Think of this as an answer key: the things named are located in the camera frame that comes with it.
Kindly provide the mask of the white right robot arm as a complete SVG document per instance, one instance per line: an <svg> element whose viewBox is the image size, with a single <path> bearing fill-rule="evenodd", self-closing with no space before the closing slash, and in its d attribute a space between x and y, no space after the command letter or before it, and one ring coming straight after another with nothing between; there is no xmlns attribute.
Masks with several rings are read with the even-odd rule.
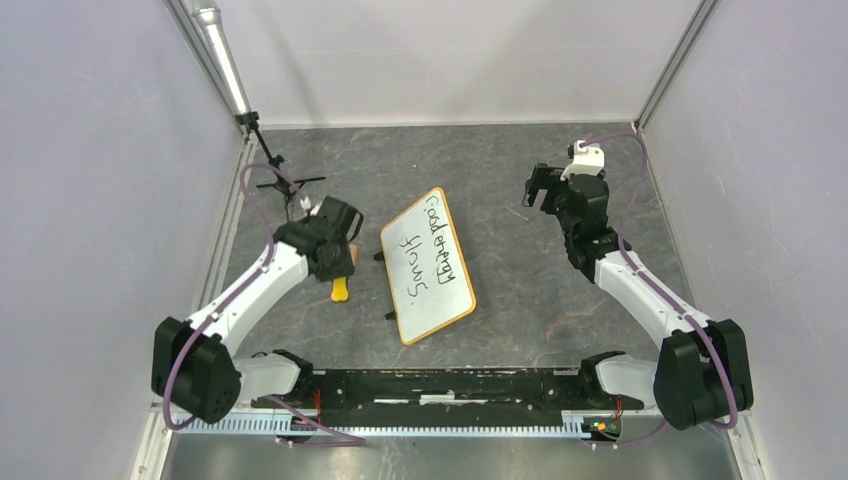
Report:
<svg viewBox="0 0 848 480"><path fill-rule="evenodd" d="M659 349L654 361L622 351L586 358L580 400L602 408L617 395L659 409L686 430L704 423L736 426L754 402L747 340L732 319L715 320L669 289L610 226L609 186L600 168L534 166L522 203L538 202L556 218L570 264L615 299Z"/></svg>

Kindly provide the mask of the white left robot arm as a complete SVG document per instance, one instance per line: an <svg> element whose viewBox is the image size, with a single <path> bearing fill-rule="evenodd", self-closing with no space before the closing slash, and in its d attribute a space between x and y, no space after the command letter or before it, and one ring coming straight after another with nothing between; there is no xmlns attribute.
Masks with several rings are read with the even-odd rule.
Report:
<svg viewBox="0 0 848 480"><path fill-rule="evenodd" d="M314 381L290 354L247 359L233 355L247 335L290 290L308 278L331 282L355 271L350 243L364 217L352 205L328 196L305 217L267 230L258 258L217 298L185 320L164 319L153 340L151 389L161 397L166 424L190 420L214 424L238 403L278 395L290 407L306 405Z"/></svg>

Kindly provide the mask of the yellow whiteboard eraser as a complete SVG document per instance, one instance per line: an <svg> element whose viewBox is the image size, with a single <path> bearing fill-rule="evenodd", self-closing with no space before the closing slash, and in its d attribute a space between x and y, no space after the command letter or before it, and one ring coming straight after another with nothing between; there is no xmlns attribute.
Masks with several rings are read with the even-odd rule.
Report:
<svg viewBox="0 0 848 480"><path fill-rule="evenodd" d="M330 298L334 303L345 303L350 299L347 277L338 277L332 281Z"/></svg>

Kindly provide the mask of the yellow framed whiteboard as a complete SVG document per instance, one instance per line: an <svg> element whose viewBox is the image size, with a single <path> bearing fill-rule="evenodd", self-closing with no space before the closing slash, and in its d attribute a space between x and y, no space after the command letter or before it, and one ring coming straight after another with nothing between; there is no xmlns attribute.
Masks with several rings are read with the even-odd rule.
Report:
<svg viewBox="0 0 848 480"><path fill-rule="evenodd" d="M400 341L412 345L477 307L445 191L434 187L380 231Z"/></svg>

